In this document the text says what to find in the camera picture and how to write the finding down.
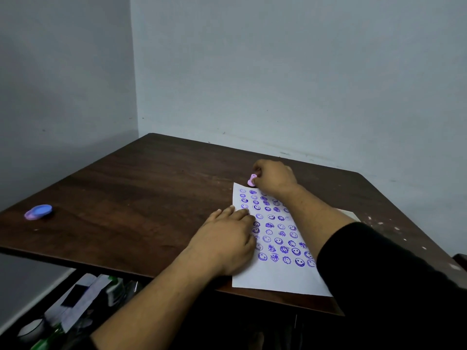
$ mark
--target purple ink stamp mark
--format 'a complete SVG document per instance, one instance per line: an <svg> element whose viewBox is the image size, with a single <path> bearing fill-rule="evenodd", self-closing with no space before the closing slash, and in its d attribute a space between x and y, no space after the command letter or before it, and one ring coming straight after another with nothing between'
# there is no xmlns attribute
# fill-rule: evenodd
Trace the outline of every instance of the purple ink stamp mark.
<svg viewBox="0 0 467 350"><path fill-rule="evenodd" d="M305 262L303 261L303 259L295 258L295 264L297 264L298 266L304 266Z"/></svg>

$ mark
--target white wall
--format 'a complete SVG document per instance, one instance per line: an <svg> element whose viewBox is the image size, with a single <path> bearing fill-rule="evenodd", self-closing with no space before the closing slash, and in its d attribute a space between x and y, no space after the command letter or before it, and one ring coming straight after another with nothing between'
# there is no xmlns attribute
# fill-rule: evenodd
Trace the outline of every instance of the white wall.
<svg viewBox="0 0 467 350"><path fill-rule="evenodd" d="M467 0L131 0L140 136L358 171L467 253Z"/></svg>
<svg viewBox="0 0 467 350"><path fill-rule="evenodd" d="M0 210L137 139L129 0L0 0L0 64ZM0 255L0 333L67 273Z"/></svg>

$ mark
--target person's right hand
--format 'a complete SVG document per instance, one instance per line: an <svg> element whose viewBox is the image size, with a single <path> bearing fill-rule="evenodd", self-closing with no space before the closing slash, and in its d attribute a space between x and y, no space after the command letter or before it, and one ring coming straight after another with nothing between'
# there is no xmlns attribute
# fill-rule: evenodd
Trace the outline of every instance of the person's right hand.
<svg viewBox="0 0 467 350"><path fill-rule="evenodd" d="M259 159L253 170L258 176L253 179L255 186L277 199L297 184L292 169L279 161Z"/></svg>

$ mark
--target brown tabletop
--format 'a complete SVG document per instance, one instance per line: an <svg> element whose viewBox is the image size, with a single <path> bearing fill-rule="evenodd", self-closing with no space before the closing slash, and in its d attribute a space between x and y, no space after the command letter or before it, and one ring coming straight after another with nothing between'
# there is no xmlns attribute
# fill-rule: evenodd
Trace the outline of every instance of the brown tabletop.
<svg viewBox="0 0 467 350"><path fill-rule="evenodd" d="M259 153L148 134L0 214L0 251L55 264L79 264L155 277L187 246L206 217L232 203ZM467 272L362 175L280 158L300 184L353 211L382 235L425 259L460 286ZM54 214L27 221L33 206ZM232 288L231 294L341 314L333 298Z"/></svg>

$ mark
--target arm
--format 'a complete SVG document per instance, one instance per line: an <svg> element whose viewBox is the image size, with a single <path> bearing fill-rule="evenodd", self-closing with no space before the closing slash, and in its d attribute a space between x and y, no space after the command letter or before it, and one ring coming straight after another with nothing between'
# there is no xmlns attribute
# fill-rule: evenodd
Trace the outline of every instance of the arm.
<svg viewBox="0 0 467 350"><path fill-rule="evenodd" d="M259 160L254 169L255 185L289 209L347 316L431 322L467 309L464 290L444 274L307 192L289 167Z"/></svg>
<svg viewBox="0 0 467 350"><path fill-rule="evenodd" d="M188 247L91 336L99 350L166 349L188 309L214 277L251 259L254 217L231 206L213 212Z"/></svg>

